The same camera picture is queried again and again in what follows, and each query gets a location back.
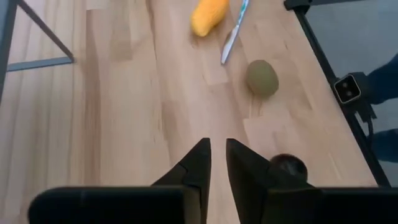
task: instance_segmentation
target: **kiwi fruit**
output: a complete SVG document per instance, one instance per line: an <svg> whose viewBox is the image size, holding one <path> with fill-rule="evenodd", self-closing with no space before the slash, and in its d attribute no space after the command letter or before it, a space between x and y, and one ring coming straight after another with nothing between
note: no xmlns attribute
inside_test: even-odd
<svg viewBox="0 0 398 224"><path fill-rule="evenodd" d="M272 96L279 88L278 76L265 60L255 60L249 64L246 82L251 91L262 98Z"/></svg>

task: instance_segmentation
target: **table knife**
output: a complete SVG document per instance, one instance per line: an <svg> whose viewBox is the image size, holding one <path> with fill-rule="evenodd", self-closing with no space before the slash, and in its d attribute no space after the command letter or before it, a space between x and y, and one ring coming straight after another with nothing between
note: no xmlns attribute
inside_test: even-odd
<svg viewBox="0 0 398 224"><path fill-rule="evenodd" d="M226 62L226 60L228 58L229 52L231 51L232 46L233 46L233 44L235 42L236 36L238 36L238 31L239 31L239 28L241 26L241 23L242 23L242 20L243 20L243 16L244 16L244 12L246 12L248 4L249 4L249 0L243 0L242 7L241 7L241 12L239 13L238 22L236 23L236 26L234 27L234 29L231 30L231 32L229 32L229 34L226 36L226 40L225 40L224 48L223 48L223 53L221 54L221 64L222 65L225 64L225 62Z"/></svg>

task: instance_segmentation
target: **wood grain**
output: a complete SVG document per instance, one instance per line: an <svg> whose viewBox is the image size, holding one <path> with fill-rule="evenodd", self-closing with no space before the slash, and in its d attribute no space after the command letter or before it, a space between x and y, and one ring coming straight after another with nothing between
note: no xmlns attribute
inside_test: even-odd
<svg viewBox="0 0 398 224"><path fill-rule="evenodd" d="M197 0L30 0L74 65L7 74L0 106L0 222L27 223L39 192L62 185L149 185L210 137L208 223L238 223L225 139L270 159L303 159L317 186L375 186L303 30L282 0L252 0L220 65L241 1L192 35ZM18 11L10 62L61 56ZM253 60L280 82L267 100L244 83Z"/></svg>

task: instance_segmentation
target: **gray floor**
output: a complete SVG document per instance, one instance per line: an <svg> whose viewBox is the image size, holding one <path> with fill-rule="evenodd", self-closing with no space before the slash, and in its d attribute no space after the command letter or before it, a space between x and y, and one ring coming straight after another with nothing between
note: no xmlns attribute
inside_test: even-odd
<svg viewBox="0 0 398 224"><path fill-rule="evenodd" d="M368 74L398 54L398 0L312 6L307 19L338 77L349 72ZM375 132L398 128L398 99L374 110ZM381 161L381 165L391 185L398 186L398 164Z"/></svg>

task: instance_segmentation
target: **person's leg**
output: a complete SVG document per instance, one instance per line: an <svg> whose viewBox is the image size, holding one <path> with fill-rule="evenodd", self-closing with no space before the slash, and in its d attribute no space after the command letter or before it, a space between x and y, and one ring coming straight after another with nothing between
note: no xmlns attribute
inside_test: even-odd
<svg viewBox="0 0 398 224"><path fill-rule="evenodd" d="M371 72L368 78L372 91L371 104L398 98L398 54L389 63Z"/></svg>
<svg viewBox="0 0 398 224"><path fill-rule="evenodd" d="M398 162L398 129L374 134L372 149L377 159Z"/></svg>

